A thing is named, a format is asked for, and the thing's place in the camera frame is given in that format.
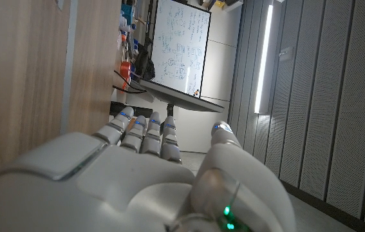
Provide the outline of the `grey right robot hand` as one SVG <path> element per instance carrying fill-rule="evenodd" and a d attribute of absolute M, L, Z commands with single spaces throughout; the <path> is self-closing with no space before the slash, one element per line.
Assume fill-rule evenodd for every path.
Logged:
<path fill-rule="evenodd" d="M 197 173 L 172 117 L 124 108 L 93 135 L 68 133 L 0 170 L 0 231 L 295 231 L 279 179 L 216 122 Z"/>

